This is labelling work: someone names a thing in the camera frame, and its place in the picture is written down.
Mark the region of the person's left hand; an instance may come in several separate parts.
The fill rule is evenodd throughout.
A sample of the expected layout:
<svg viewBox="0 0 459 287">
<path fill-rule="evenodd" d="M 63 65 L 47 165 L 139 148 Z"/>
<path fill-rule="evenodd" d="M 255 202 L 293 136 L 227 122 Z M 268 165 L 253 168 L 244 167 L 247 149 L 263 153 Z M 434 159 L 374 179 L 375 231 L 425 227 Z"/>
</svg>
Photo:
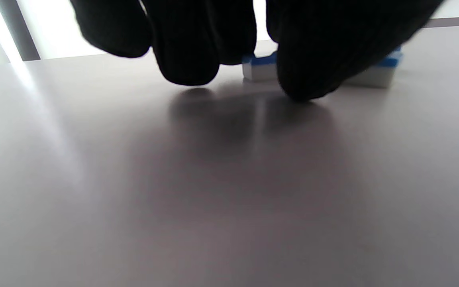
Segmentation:
<svg viewBox="0 0 459 287">
<path fill-rule="evenodd" d="M 72 0 L 82 36 L 109 54 L 153 49 L 166 80 L 201 86 L 253 53 L 251 0 Z M 268 0 L 277 78 L 297 102 L 326 96 L 429 22 L 440 0 Z"/>
</svg>

